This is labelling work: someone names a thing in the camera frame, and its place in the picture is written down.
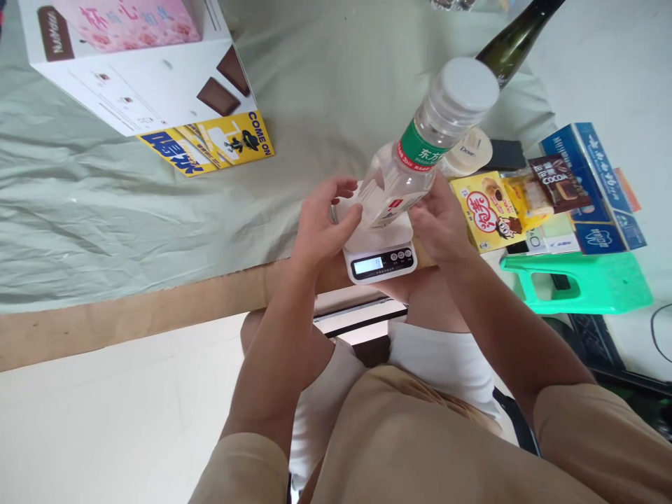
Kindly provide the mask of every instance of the person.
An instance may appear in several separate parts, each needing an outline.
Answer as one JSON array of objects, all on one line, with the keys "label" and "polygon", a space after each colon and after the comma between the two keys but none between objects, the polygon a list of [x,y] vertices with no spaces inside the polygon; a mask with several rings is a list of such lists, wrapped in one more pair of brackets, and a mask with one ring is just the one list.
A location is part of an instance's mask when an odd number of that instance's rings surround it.
[{"label": "person", "polygon": [[[437,177],[412,210],[437,267],[383,282],[408,305],[387,365],[312,325],[316,280],[361,220],[332,178],[304,202],[268,308],[241,329],[231,410],[192,504],[284,504],[289,472],[314,503],[669,503],[672,449],[598,386],[567,344],[470,245],[459,202]],[[492,370],[533,427],[542,458],[501,437]]]}]

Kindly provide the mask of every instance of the green plastic stool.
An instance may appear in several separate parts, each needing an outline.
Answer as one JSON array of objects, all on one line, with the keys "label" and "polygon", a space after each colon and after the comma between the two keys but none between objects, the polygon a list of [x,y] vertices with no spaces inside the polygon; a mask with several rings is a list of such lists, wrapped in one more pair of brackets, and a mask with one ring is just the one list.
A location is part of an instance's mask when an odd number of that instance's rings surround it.
[{"label": "green plastic stool", "polygon": [[[514,255],[502,270],[518,274],[525,303],[538,314],[623,314],[653,304],[653,295],[630,252],[583,255]],[[563,274],[570,288],[555,290],[551,300],[537,296],[533,273]]]}]

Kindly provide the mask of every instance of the white shorts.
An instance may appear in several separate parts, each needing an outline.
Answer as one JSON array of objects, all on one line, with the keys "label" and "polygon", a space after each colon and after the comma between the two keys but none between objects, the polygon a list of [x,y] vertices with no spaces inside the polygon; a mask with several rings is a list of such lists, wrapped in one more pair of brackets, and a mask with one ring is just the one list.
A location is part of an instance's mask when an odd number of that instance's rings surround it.
[{"label": "white shorts", "polygon": [[[401,322],[389,323],[388,364],[420,378],[436,391],[458,398],[497,420],[492,367],[470,334],[440,332]],[[294,416],[289,470],[302,489],[326,453],[334,425],[352,386],[366,367],[352,347],[335,339],[334,354],[322,374],[299,397]]]}]

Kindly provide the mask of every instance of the wine bottle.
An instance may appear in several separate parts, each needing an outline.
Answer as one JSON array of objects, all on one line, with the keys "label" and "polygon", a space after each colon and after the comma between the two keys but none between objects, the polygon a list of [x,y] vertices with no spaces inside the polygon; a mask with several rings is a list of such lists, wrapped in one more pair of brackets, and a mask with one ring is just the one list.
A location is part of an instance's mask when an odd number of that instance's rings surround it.
[{"label": "wine bottle", "polygon": [[492,70],[499,88],[506,86],[532,49],[541,30],[565,0],[533,0],[520,16],[476,56]]}]

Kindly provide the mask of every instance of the digital kitchen scale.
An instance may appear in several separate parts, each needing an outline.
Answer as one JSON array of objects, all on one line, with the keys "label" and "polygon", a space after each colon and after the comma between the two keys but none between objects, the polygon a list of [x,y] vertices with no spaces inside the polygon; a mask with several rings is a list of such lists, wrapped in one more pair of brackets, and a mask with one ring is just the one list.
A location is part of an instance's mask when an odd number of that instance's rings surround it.
[{"label": "digital kitchen scale", "polygon": [[[336,222],[340,222],[355,203],[356,197],[342,198],[338,205],[333,206]],[[408,213],[402,213],[382,229],[363,230],[358,227],[343,247],[343,255],[348,276],[356,285],[373,284],[415,271],[418,259]]]}]

